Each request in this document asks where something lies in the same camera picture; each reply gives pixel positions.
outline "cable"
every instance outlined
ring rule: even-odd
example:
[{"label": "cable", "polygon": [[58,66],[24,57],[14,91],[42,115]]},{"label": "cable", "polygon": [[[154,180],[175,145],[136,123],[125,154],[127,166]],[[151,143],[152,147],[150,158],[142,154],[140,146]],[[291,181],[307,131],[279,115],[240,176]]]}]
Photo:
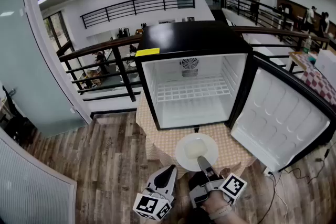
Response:
[{"label": "cable", "polygon": [[271,174],[271,176],[274,178],[274,181],[273,181],[272,178],[270,178],[272,180],[272,182],[273,182],[273,190],[274,190],[273,191],[273,197],[272,197],[272,201],[271,201],[271,203],[269,205],[268,210],[266,211],[266,213],[264,214],[264,216],[262,217],[262,219],[258,222],[258,224],[260,224],[264,220],[264,218],[266,217],[267,213],[270,211],[270,209],[272,207],[272,204],[273,204],[274,197],[275,197],[275,186],[276,186],[277,180],[275,179],[275,176],[274,176],[274,174],[272,172],[269,172],[269,174]]},{"label": "cable", "polygon": [[[280,179],[281,179],[281,176],[282,176],[282,171],[281,171],[281,173],[280,173],[280,177],[279,177],[279,180],[278,180],[278,183],[280,182]],[[280,197],[280,195],[277,193],[277,190],[275,190],[275,194],[280,198],[280,200],[283,202],[283,204],[286,206],[286,213],[285,213],[285,217],[284,217],[284,223],[283,224],[286,224],[286,216],[287,216],[287,213],[288,213],[288,206],[287,206],[287,204],[285,203],[285,201]]]},{"label": "cable", "polygon": [[309,184],[310,182],[312,182],[313,179],[318,178],[318,176],[320,175],[321,171],[323,170],[323,168],[324,168],[325,165],[326,165],[326,163],[325,163],[326,157],[328,157],[328,154],[329,154],[329,152],[330,152],[330,149],[331,149],[334,145],[336,145],[336,142],[333,143],[333,144],[331,145],[331,147],[328,148],[328,149],[326,150],[326,153],[324,154],[324,159],[317,159],[317,161],[323,162],[323,165],[322,165],[321,169],[318,171],[318,173],[317,173],[317,175],[316,175],[315,177],[312,177],[312,178],[310,178],[309,176],[302,176],[302,177],[301,177],[301,169],[300,169],[300,168],[295,168],[295,169],[293,169],[293,170],[291,170],[291,171],[289,171],[289,172],[288,172],[286,169],[284,169],[284,171],[285,171],[287,174],[290,174],[291,172],[293,172],[293,174],[294,174],[294,171],[295,171],[295,170],[299,170],[299,171],[300,171],[300,176],[297,177],[297,176],[294,174],[295,178],[296,178],[296,179],[303,179],[303,178],[306,177],[306,178],[308,178],[307,184]]}]

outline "black fridge top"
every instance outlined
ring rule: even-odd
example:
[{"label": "black fridge top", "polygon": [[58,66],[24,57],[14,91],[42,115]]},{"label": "black fridge top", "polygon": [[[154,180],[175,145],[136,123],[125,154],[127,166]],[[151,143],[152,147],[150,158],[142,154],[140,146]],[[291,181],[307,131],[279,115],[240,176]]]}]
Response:
[{"label": "black fridge top", "polygon": [[197,21],[148,26],[138,50],[160,48],[160,54],[249,53],[253,49],[229,26],[220,21]]}]

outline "wire shelf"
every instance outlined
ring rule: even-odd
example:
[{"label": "wire shelf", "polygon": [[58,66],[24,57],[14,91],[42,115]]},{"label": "wire shelf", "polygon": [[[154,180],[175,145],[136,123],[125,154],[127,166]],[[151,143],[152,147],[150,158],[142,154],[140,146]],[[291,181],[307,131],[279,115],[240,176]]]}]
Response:
[{"label": "wire shelf", "polygon": [[231,94],[224,78],[221,75],[169,81],[160,83],[157,88],[158,102],[170,102],[183,99]]}]

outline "hand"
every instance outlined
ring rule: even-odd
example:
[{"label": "hand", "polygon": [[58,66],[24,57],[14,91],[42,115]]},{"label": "hand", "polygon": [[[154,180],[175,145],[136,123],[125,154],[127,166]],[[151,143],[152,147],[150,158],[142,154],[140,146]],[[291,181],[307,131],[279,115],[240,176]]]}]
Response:
[{"label": "hand", "polygon": [[209,198],[203,202],[202,208],[208,213],[212,214],[228,203],[224,200],[223,192],[221,190],[214,190],[210,192]]}]

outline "yellow label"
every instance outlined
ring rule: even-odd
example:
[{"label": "yellow label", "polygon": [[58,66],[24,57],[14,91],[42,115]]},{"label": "yellow label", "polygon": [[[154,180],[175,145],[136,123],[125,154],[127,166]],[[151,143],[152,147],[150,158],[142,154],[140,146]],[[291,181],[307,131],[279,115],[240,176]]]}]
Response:
[{"label": "yellow label", "polygon": [[145,56],[145,55],[151,55],[151,54],[159,54],[160,48],[154,48],[154,49],[147,49],[147,50],[138,50],[136,56]]}]

